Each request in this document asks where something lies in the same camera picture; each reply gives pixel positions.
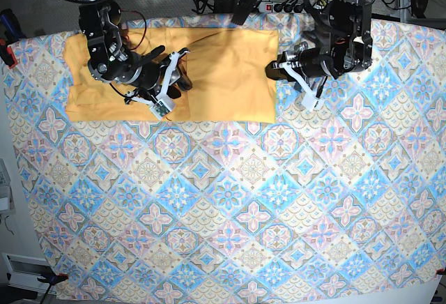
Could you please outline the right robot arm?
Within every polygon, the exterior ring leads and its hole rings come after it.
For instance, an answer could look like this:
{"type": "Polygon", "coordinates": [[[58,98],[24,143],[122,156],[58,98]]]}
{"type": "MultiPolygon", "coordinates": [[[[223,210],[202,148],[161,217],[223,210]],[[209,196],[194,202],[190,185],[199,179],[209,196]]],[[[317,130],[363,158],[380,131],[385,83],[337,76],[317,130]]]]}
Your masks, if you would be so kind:
{"type": "Polygon", "coordinates": [[[148,106],[157,119],[174,110],[174,100],[192,89],[192,82],[180,69],[180,60],[188,54],[184,47],[160,62],[163,45],[140,55],[123,41],[120,30],[121,8],[114,0],[68,0],[79,6],[79,26],[86,35],[93,78],[105,84],[130,87],[119,91],[126,105],[139,102],[148,106]]]}

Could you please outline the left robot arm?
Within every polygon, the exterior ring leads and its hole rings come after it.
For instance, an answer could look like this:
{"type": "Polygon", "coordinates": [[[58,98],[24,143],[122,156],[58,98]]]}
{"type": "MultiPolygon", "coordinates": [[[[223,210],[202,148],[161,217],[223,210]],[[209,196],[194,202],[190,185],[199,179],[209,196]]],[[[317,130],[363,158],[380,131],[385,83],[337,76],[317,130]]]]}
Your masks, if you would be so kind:
{"type": "Polygon", "coordinates": [[[372,64],[374,1],[330,0],[323,10],[317,10],[310,0],[303,0],[304,9],[313,17],[316,27],[304,34],[304,41],[266,66],[267,78],[292,82],[303,94],[301,104],[305,109],[321,109],[328,79],[362,72],[372,64]]]}

